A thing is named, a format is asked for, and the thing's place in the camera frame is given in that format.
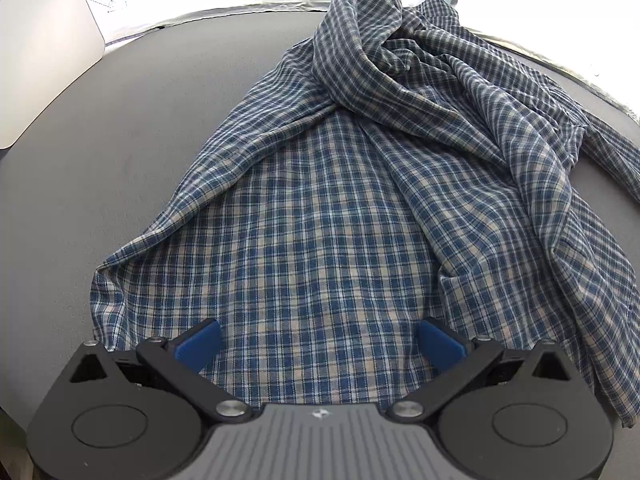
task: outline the blue gripper pad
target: blue gripper pad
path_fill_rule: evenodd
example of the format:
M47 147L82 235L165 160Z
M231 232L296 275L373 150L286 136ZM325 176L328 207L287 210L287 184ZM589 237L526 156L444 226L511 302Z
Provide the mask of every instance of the blue gripper pad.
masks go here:
M215 359L221 346L222 331L213 318L198 323L170 343L174 358L196 373Z
M427 317L418 324L418 347L422 356L440 373L457 364L474 349L471 341L433 317Z

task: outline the blue checkered shirt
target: blue checkered shirt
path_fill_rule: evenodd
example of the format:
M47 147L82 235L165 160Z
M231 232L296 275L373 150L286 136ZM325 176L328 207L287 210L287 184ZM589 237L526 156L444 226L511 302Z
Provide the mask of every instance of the blue checkered shirt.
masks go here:
M94 277L108 349L219 320L204 374L252 405L382 405L431 377L418 320L558 340L626 426L634 271L569 182L578 152L640 201L640 150L443 0L332 0Z

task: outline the shirt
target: shirt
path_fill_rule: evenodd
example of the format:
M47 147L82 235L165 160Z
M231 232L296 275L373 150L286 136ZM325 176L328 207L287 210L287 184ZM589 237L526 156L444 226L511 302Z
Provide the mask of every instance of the shirt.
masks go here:
M95 335L126 349L215 317L203 373L250 404L385 406L432 377L414 333L433 316L556 339L631 426L639 295L569 182L580 150L640 201L640 150L443 0L332 0L96 270Z

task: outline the gray ribbed panel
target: gray ribbed panel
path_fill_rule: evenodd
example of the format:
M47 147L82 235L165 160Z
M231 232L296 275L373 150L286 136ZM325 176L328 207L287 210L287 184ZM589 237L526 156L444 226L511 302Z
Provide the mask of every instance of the gray ribbed panel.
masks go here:
M321 418L314 416L326 410ZM251 422L219 427L175 480L470 480L420 426L375 404L268 404Z

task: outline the metal screw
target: metal screw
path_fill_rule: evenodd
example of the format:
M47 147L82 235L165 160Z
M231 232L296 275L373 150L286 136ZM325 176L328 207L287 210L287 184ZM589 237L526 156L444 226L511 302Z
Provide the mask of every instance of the metal screw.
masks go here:
M216 411L222 416L244 415L248 409L249 406L247 404L237 399L223 400L216 406Z
M392 409L395 415L402 418L414 418L424 412L422 405L414 400L398 400Z

